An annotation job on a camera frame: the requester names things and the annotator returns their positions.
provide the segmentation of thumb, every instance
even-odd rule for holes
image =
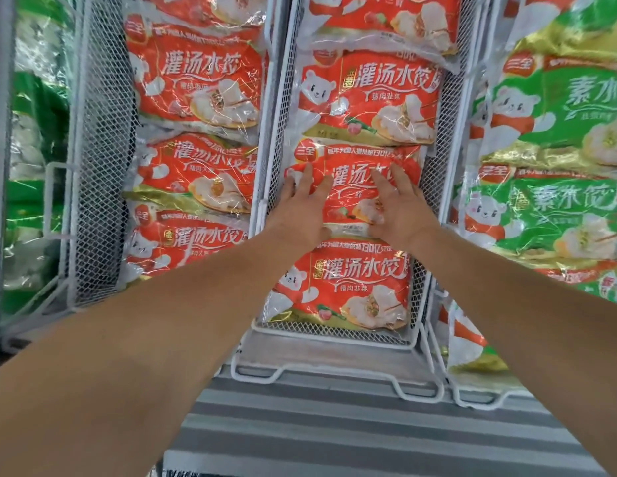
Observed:
[[[384,224],[373,224],[368,228],[368,235],[374,239],[383,239]]]
[[[326,226],[322,226],[322,228],[319,231],[319,241],[320,241],[320,243],[323,243],[327,239],[330,239],[332,235],[333,235],[333,233],[332,233],[332,231],[329,228],[327,228]]]

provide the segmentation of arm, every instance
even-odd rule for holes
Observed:
[[[617,475],[617,304],[568,287],[443,229],[398,167],[374,174],[385,222],[448,290],[512,372]]]
[[[287,181],[264,232],[59,323],[0,368],[0,477],[144,477],[269,290],[328,238],[331,179]]]

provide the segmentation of person's left arm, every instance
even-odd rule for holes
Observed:
[[[58,325],[0,368],[0,477],[143,477],[276,281],[329,237],[327,178],[265,230]]]

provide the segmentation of person's right hand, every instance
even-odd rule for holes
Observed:
[[[418,242],[438,231],[441,224],[425,202],[421,189],[410,182],[404,170],[392,164],[391,171],[397,187],[380,172],[372,172],[379,200],[384,206],[384,222],[370,226],[369,233],[397,250],[415,253]]]

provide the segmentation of gray metal grille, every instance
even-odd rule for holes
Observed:
[[[138,124],[122,0],[84,0],[76,120],[69,306],[114,293],[127,213],[121,197]]]
[[[269,193],[265,194],[265,197],[268,197],[267,213],[275,207],[282,187],[281,164],[284,129],[288,123],[289,111],[291,108],[291,91],[295,76],[295,57],[297,55],[295,41],[303,15],[303,0],[294,0],[294,6],[291,8],[287,48],[285,51],[285,57],[288,57],[288,64],[286,64],[285,61],[282,62],[283,73],[281,75],[281,80],[284,82],[284,86],[280,88],[279,94],[281,94],[281,96],[278,95],[279,106],[277,108],[278,113],[276,113],[278,123],[277,126],[273,128],[276,131],[274,133],[275,139],[271,154],[273,163],[271,164],[268,178],[270,181],[268,187]],[[425,194],[425,199],[438,216],[443,216],[440,214],[441,208],[445,204],[444,199],[447,199],[452,187],[452,184],[447,184],[447,181],[451,182],[452,178],[452,175],[448,175],[448,172],[454,173],[454,169],[449,166],[449,162],[453,161],[454,165],[459,157],[459,144],[456,143],[456,138],[460,138],[463,132],[465,114],[462,114],[462,111],[464,111],[464,103],[461,103],[461,98],[464,86],[463,82],[466,73],[469,71],[468,59],[470,57],[470,46],[473,45],[473,37],[477,35],[476,31],[473,30],[475,23],[478,23],[477,0],[461,0],[459,34],[457,38],[461,70],[457,75],[447,73],[445,77],[440,98],[440,113],[437,121],[437,141],[433,150],[428,152],[429,155],[426,158],[421,179],[421,189]],[[423,265],[415,261],[412,273],[410,328],[414,328],[417,314],[421,306],[425,306],[428,286],[429,274]],[[337,337],[398,346],[410,345],[413,343],[412,338],[417,337],[412,331],[401,336],[394,333],[393,336],[389,331],[354,331],[331,328],[312,323],[263,323],[259,320],[256,325],[263,329],[290,331],[319,337]]]

